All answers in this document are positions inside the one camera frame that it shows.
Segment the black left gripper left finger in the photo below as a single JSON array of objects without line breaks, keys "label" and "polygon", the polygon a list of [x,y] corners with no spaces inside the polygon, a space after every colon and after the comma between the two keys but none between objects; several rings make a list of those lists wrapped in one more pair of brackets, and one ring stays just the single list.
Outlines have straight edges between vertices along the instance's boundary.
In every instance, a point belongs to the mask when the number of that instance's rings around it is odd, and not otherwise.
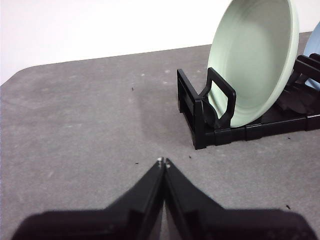
[{"label": "black left gripper left finger", "polygon": [[148,240],[164,204],[162,157],[122,196],[103,209],[54,210],[33,214],[14,240]]}]

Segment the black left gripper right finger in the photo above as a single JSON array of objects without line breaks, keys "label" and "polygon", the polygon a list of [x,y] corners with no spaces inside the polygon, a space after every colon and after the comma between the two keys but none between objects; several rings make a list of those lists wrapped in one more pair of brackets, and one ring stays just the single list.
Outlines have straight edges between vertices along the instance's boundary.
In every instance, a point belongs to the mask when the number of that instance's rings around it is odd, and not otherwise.
[{"label": "black left gripper right finger", "polygon": [[305,218],[280,209],[226,209],[192,184],[168,158],[164,183],[171,236],[182,240],[315,240]]}]

